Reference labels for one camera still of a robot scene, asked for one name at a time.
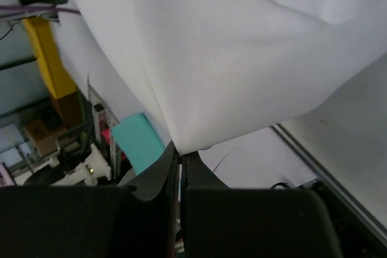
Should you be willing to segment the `white t-shirt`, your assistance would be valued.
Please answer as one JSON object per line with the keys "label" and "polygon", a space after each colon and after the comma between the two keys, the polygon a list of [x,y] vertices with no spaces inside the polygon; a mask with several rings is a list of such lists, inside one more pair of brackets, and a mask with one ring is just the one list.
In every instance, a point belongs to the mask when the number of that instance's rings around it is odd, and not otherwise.
{"label": "white t-shirt", "polygon": [[74,0],[181,154],[297,117],[386,52],[386,0]]}

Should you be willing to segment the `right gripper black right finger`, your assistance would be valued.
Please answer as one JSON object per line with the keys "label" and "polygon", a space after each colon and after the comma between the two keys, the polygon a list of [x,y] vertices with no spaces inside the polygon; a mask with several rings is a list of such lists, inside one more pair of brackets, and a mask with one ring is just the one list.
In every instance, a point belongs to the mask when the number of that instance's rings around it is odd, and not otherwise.
{"label": "right gripper black right finger", "polygon": [[182,165],[181,186],[183,189],[227,189],[202,161],[198,152],[180,157]]}

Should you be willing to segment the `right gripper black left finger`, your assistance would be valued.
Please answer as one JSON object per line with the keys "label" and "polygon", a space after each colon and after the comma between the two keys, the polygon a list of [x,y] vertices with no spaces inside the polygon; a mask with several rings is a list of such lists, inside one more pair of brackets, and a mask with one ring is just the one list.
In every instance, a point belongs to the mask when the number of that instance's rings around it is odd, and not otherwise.
{"label": "right gripper black left finger", "polygon": [[173,141],[170,141],[161,156],[141,174],[130,181],[122,179],[120,187],[133,190],[132,194],[141,201],[151,201],[162,191],[168,179],[176,180],[178,152]]}

